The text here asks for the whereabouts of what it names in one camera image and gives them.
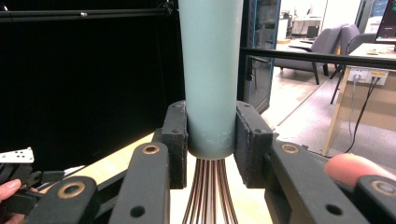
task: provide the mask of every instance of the wooden table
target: wooden table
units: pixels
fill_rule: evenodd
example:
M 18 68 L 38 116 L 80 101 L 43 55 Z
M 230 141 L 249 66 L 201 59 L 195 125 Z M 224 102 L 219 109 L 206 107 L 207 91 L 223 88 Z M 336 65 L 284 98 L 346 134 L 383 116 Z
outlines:
M 362 44 L 350 55 L 361 57 L 375 57 L 375 58 L 388 58 L 396 59 L 396 52 L 383 53 L 386 48 L 393 49 L 392 45 L 379 45 L 379 44 Z M 379 51 L 377 55 L 369 55 L 367 52 L 376 49 Z M 338 93 L 337 104 L 332 114 L 332 122 L 328 135 L 326 138 L 325 146 L 322 150 L 322 155 L 327 155 L 334 139 L 340 131 L 341 123 L 344 120 L 349 120 L 351 117 L 351 102 L 353 92 L 353 82 L 347 81 L 351 67 L 347 66 L 346 71 L 340 85 Z M 354 95 L 354 114 L 352 121 L 356 122 L 361 112 L 361 108 L 367 97 L 369 84 L 357 83 Z M 384 86 L 376 86 L 370 99 L 367 103 L 361 123 L 390 130 L 396 132 L 396 72 L 389 71 L 388 78 Z

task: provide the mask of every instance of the black backdrop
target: black backdrop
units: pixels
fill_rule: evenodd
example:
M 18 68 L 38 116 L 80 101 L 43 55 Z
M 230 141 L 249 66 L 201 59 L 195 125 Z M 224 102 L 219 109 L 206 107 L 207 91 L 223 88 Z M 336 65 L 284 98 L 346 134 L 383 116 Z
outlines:
M 172 17 L 2 22 L 0 150 L 32 147 L 35 170 L 97 161 L 162 127 L 181 64 Z

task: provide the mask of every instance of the human hand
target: human hand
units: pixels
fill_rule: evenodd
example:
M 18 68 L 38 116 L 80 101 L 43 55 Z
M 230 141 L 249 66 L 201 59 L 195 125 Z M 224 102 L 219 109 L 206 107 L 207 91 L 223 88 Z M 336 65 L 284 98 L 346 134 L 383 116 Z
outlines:
M 391 174 L 376 163 L 354 154 L 340 154 L 329 159 L 324 172 L 334 180 L 352 188 L 363 175 L 380 175 L 396 181 L 396 175 Z
M 11 197 L 21 187 L 21 181 L 19 179 L 8 181 L 7 183 L 0 186 L 0 202 Z M 12 217 L 6 222 L 6 224 L 18 224 L 22 223 L 24 215 L 13 214 Z

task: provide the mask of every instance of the light blue cylinder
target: light blue cylinder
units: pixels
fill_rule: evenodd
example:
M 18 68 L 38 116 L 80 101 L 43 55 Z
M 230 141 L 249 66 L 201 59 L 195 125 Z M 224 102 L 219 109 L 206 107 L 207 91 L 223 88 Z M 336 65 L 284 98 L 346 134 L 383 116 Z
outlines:
M 189 151 L 205 160 L 234 151 L 243 0 L 179 0 Z

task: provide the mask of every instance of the office chair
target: office chair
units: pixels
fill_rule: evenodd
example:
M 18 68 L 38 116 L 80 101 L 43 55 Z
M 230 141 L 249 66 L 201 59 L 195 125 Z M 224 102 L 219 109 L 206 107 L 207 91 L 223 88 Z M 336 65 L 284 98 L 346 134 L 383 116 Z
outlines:
M 341 28 L 341 33 L 340 33 L 340 47 L 341 47 L 340 54 L 341 55 L 347 55 L 347 45 L 348 45 L 349 41 L 353 37 L 355 37 L 356 35 L 359 35 L 359 34 L 360 34 L 359 28 L 355 24 L 349 24 L 349 25 L 343 26 Z M 345 69 L 345 66 L 343 64 L 339 64 L 337 66 L 337 68 L 335 69 L 335 71 L 330 76 L 330 79 L 333 79 L 334 76 L 337 73 L 341 72 L 343 69 Z
M 361 35 L 356 35 L 352 39 L 350 39 L 349 43 L 346 46 L 346 55 L 350 54 L 353 50 L 357 49 L 361 44 L 363 43 L 374 43 L 375 42 L 375 37 L 376 34 L 361 34 Z M 330 104 L 332 105 L 332 102 L 334 101 L 335 94 L 337 93 L 341 83 L 341 80 L 344 77 L 345 73 L 345 68 L 347 67 L 346 65 L 342 65 L 344 68 L 341 72 L 341 76 L 337 81 L 337 85 L 335 86 L 334 93 L 332 94 L 332 100 L 330 101 Z
M 340 35 L 341 26 L 336 26 L 333 28 L 327 28 L 323 30 L 318 37 L 315 39 L 314 43 L 310 48 L 299 47 L 299 46 L 289 46 L 287 50 L 296 52 L 316 52 L 323 54 L 333 54 L 334 46 L 338 43 L 338 36 Z M 314 72 L 315 80 L 317 85 L 319 84 L 318 68 L 323 67 L 323 72 L 325 76 L 329 75 L 329 70 L 326 63 L 315 63 L 315 62 L 303 62 L 295 61 L 289 59 L 275 59 L 274 66 L 283 68 L 291 68 L 296 70 L 303 70 L 308 72 Z

